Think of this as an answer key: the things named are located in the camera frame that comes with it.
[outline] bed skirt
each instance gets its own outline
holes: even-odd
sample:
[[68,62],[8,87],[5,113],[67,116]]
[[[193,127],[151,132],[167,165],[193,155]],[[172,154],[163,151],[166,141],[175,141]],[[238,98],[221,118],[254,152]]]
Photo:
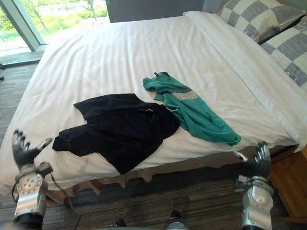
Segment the bed skirt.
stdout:
[[[285,146],[275,146],[271,149],[271,154],[287,149]],[[255,147],[247,147],[243,149],[244,153],[248,157],[252,157],[255,153]],[[134,178],[143,178],[144,181],[150,182],[152,177],[156,174],[166,174],[172,172],[182,172],[192,169],[198,169],[202,167],[213,167],[220,168],[227,164],[234,164],[241,162],[236,156],[231,152],[221,152],[207,155],[200,158],[192,158],[185,161],[179,161],[174,163],[167,163],[159,165],[152,168],[146,168],[141,170],[130,171],[124,175],[119,175],[115,177],[106,177],[90,181],[84,181],[82,183],[76,184],[73,187],[64,189],[69,196],[77,196],[79,192],[84,189],[92,188],[92,190],[99,195],[101,193],[102,186],[105,184],[118,183],[123,188],[126,187],[126,183]],[[62,191],[48,190],[47,199],[50,205],[56,205],[56,203],[64,200],[66,198],[65,194]]]

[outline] window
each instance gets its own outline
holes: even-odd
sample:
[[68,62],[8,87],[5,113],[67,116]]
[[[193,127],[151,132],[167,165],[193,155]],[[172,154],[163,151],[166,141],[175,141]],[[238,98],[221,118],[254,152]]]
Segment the window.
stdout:
[[13,53],[14,51],[5,52],[8,50],[18,49],[24,47],[24,52],[29,52],[28,45],[24,42],[17,30],[14,28],[11,21],[0,9],[0,51],[1,54]]
[[35,51],[73,31],[110,23],[105,0],[0,0],[0,6],[1,49],[29,46]]

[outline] metallic robot arm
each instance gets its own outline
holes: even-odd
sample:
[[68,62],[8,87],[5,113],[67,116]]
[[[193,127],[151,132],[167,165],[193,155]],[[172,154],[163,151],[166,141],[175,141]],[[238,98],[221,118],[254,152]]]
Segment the metallic robot arm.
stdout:
[[271,171],[269,148],[265,142],[259,143],[255,161],[237,151],[234,154],[252,170],[251,178],[240,175],[236,181],[236,186],[246,191],[243,196],[242,229],[272,230],[270,210],[274,190],[268,184]]
[[48,163],[34,165],[34,158],[52,141],[44,140],[34,149],[30,143],[24,145],[25,136],[16,130],[12,138],[12,149],[19,174],[15,177],[19,195],[14,215],[14,224],[22,229],[42,229],[46,210],[46,192],[48,184],[45,176],[52,172]]

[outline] gray carpet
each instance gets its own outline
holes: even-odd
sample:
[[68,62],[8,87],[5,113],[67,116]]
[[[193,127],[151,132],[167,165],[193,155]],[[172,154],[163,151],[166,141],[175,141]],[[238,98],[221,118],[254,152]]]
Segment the gray carpet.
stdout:
[[[0,82],[0,143],[36,65],[14,67],[3,72]],[[163,229],[172,210],[178,210],[191,230],[238,230],[241,224],[242,193],[234,192],[235,179],[245,172],[242,164],[221,169],[202,168],[156,175],[150,183],[134,179],[126,189],[118,184],[102,187],[101,195],[86,190],[72,198],[82,214],[78,229],[97,229],[124,218],[129,226]],[[15,204],[0,197],[0,226],[11,223]],[[287,213],[274,197],[271,211],[273,230],[305,230],[306,225],[285,224]],[[72,229],[76,215],[67,204],[47,207],[43,229]]]

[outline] black shirt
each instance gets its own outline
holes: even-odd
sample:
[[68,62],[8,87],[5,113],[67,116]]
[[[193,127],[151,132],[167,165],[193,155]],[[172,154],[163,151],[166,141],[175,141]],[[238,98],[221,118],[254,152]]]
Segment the black shirt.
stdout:
[[63,130],[53,149],[83,156],[99,152],[120,174],[133,169],[176,132],[180,123],[164,105],[135,94],[113,94],[74,104],[86,125]]

